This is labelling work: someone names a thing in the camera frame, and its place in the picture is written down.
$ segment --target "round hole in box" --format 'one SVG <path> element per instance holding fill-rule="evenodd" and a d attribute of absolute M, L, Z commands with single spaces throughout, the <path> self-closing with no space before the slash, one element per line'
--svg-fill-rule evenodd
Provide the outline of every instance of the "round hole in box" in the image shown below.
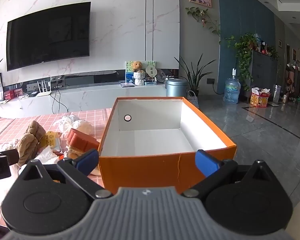
<path fill-rule="evenodd" d="M 126 122 L 130 122 L 131 121 L 131 115 L 125 115 L 124 116 L 124 120 L 126 121 Z"/>

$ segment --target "power outlet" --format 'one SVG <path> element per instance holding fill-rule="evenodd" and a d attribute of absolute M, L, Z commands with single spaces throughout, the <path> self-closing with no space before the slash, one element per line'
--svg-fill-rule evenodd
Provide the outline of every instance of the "power outlet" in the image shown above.
<path fill-rule="evenodd" d="M 214 78 L 207 78 L 207 84 L 214 84 Z"/>

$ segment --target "pink checkered tablecloth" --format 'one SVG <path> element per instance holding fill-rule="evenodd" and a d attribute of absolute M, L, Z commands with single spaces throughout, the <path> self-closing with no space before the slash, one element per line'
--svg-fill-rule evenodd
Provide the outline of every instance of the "pink checkered tablecloth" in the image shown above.
<path fill-rule="evenodd" d="M 92 124 L 94 127 L 94 138 L 98 141 L 101 140 L 103 130 L 105 125 L 109 119 L 111 113 L 111 109 L 100 109 L 100 110 L 90 110 L 90 111 L 81 111 L 81 112 L 72 112 L 67 114 L 77 115 L 81 120 L 86 120 Z M 32 120 L 36 120 L 46 131 L 59 131 L 58 125 L 53 125 L 53 123 L 66 114 L 48 114 L 48 115 L 40 115 L 33 117 L 25 117 L 25 118 L 17 118 L 17 119 L 6 119 L 0 118 L 0 145 L 5 142 L 10 142 L 15 138 L 20 138 L 29 123 Z M 101 176 L 89 175 L 90 179 L 99 185 L 103 186 L 103 182 Z M 0 225 L 6 226 L 4 220 L 1 216 L 0 210 Z"/>

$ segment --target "gray ribbed plate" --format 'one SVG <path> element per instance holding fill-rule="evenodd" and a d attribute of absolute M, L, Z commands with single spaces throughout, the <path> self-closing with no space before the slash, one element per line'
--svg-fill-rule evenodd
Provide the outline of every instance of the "gray ribbed plate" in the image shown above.
<path fill-rule="evenodd" d="M 120 188 L 111 198 L 95 200 L 87 215 L 70 229 L 50 236 L 10 232 L 4 238 L 8 239 L 292 240 L 284 230 L 265 236 L 231 232 L 210 218 L 199 199 L 182 197 L 174 187 Z"/>

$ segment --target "water bottle label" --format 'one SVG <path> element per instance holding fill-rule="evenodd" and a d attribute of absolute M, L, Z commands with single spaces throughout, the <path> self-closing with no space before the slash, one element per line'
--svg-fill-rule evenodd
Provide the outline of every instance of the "water bottle label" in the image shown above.
<path fill-rule="evenodd" d="M 226 85 L 226 89 L 229 91 L 239 91 L 239 87 L 238 86 L 234 86 L 234 85 Z"/>

